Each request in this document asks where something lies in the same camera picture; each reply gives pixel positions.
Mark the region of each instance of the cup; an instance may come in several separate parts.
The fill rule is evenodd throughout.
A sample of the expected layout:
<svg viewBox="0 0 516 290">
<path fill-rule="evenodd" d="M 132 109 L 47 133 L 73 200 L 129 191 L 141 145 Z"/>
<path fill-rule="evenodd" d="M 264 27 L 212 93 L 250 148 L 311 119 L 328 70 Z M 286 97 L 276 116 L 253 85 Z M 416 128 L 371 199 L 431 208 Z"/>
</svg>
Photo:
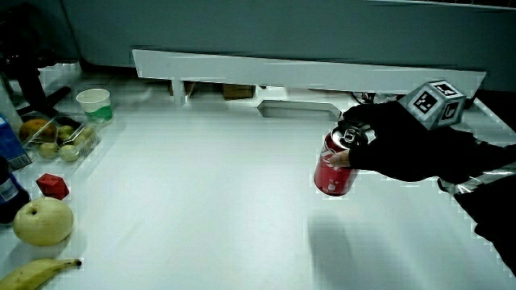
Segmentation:
<svg viewBox="0 0 516 290">
<path fill-rule="evenodd" d="M 110 92 L 105 89 L 87 89 L 80 92 L 77 101 L 85 111 L 90 122 L 107 123 L 113 118 L 111 109 Z"/>
</svg>

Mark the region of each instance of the small red block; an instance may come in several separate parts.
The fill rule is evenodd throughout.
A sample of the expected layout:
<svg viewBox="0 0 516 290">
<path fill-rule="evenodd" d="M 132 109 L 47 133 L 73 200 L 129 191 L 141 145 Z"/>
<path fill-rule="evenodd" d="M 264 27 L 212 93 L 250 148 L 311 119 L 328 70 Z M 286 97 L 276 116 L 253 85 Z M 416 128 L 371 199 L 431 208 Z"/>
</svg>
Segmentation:
<svg viewBox="0 0 516 290">
<path fill-rule="evenodd" d="M 36 183 L 46 197 L 54 197 L 58 200 L 62 200 L 69 194 L 68 187 L 61 177 L 45 173 Z"/>
</svg>

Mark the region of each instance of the table surface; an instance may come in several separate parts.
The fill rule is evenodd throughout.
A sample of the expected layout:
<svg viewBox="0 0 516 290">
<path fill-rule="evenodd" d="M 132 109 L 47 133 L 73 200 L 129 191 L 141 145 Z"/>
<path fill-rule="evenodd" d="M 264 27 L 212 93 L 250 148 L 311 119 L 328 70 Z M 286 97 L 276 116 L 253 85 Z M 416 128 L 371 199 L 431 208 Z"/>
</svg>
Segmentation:
<svg viewBox="0 0 516 290">
<path fill-rule="evenodd" d="M 312 181 L 334 122 L 263 118 L 263 98 L 354 106 L 346 94 L 257 88 L 224 101 L 197 92 L 174 107 L 166 85 L 82 77 L 110 90 L 114 121 L 75 164 L 35 161 L 15 176 L 63 176 L 75 224 L 50 247 L 0 226 L 0 276 L 38 258 L 80 258 L 41 289 L 514 289 L 516 280 L 435 178 L 406 183 L 360 171 L 340 198 Z M 59 110 L 80 111 L 64 99 Z M 501 144 L 514 132 L 475 107 L 463 130 Z"/>
</svg>

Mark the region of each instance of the red soda can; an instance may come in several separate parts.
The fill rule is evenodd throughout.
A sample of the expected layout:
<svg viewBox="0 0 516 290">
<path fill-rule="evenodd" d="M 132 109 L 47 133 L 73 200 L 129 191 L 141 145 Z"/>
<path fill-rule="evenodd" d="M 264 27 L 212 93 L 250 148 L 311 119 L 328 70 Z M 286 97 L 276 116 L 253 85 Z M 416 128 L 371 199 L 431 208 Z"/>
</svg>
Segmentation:
<svg viewBox="0 0 516 290">
<path fill-rule="evenodd" d="M 323 193 L 340 197 L 351 189 L 359 170 L 334 167 L 330 165 L 329 159 L 334 154 L 349 149 L 343 143 L 353 143 L 355 137 L 355 131 L 346 130 L 341 132 L 337 127 L 324 139 L 324 145 L 314 173 L 314 183 Z"/>
</svg>

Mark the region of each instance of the banana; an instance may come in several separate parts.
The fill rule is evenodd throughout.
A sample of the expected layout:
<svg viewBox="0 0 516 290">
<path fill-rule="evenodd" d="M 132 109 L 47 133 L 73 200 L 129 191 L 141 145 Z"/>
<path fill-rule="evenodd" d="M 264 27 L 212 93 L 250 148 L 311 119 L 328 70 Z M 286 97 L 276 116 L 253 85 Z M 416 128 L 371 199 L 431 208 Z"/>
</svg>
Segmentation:
<svg viewBox="0 0 516 290">
<path fill-rule="evenodd" d="M 37 259 L 12 271 L 0 280 L 1 290 L 36 290 L 59 271 L 81 266 L 80 259 Z"/>
</svg>

